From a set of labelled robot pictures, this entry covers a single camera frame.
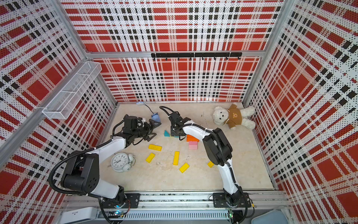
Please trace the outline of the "pink block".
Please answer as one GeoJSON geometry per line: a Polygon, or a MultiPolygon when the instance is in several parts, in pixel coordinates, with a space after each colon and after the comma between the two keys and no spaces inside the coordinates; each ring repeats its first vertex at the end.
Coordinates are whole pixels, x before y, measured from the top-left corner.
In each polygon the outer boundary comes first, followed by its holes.
{"type": "Polygon", "coordinates": [[[191,145],[193,145],[193,146],[197,146],[198,145],[198,143],[196,142],[196,141],[190,141],[189,142],[189,145],[191,146],[191,145]]]}
{"type": "Polygon", "coordinates": [[[189,145],[188,147],[190,150],[197,150],[198,149],[198,145],[189,145]]]}

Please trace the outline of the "orange block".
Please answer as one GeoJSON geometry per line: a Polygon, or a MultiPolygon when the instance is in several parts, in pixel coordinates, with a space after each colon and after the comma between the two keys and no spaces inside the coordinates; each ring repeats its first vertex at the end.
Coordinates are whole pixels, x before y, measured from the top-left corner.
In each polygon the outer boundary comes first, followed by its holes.
{"type": "Polygon", "coordinates": [[[200,142],[199,139],[197,139],[197,138],[195,138],[195,137],[193,137],[193,136],[191,136],[191,135],[187,135],[187,136],[186,136],[186,141],[187,141],[187,142],[200,142]]]}

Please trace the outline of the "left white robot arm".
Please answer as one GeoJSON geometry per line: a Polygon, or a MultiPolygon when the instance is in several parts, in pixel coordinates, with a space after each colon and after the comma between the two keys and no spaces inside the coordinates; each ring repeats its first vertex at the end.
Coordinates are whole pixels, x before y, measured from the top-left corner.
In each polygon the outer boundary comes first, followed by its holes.
{"type": "Polygon", "coordinates": [[[124,188],[102,180],[100,164],[132,145],[136,139],[152,140],[156,136],[154,129],[160,125],[159,121],[125,115],[115,125],[122,129],[119,132],[113,129],[108,141],[84,151],[74,151],[55,165],[49,173],[49,186],[62,194],[90,196],[122,206],[127,201],[124,188]]]}

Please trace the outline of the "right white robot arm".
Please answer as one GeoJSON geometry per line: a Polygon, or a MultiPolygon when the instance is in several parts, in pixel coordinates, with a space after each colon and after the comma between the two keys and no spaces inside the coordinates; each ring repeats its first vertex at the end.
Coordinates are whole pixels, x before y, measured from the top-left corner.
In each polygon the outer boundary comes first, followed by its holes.
{"type": "Polygon", "coordinates": [[[218,167],[228,206],[239,206],[244,195],[235,179],[232,164],[233,149],[224,132],[219,128],[204,128],[189,118],[182,118],[178,112],[168,114],[168,119],[171,122],[171,131],[175,135],[191,135],[203,143],[209,160],[218,167]]]}

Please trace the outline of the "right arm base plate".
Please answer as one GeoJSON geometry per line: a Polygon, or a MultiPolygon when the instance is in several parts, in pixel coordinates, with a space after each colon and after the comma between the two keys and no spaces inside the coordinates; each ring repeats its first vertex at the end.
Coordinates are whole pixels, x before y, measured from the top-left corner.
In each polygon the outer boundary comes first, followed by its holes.
{"type": "Polygon", "coordinates": [[[225,192],[213,193],[213,206],[215,208],[251,208],[249,194],[237,192],[229,195],[225,192]]]}

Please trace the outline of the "teal triangle block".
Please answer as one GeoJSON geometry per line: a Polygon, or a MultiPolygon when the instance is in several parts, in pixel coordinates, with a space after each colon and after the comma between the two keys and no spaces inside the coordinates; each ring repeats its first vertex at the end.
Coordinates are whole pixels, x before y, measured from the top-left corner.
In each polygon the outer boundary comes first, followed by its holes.
{"type": "Polygon", "coordinates": [[[165,130],[164,136],[165,136],[165,137],[170,137],[171,135],[165,130]]]}

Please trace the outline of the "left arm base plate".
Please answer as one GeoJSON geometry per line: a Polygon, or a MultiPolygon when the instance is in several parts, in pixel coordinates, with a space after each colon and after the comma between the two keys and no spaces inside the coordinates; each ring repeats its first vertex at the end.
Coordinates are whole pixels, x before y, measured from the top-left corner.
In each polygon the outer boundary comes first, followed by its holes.
{"type": "Polygon", "coordinates": [[[139,193],[124,193],[115,199],[102,199],[101,205],[104,209],[136,209],[138,208],[139,200],[139,193]]]}

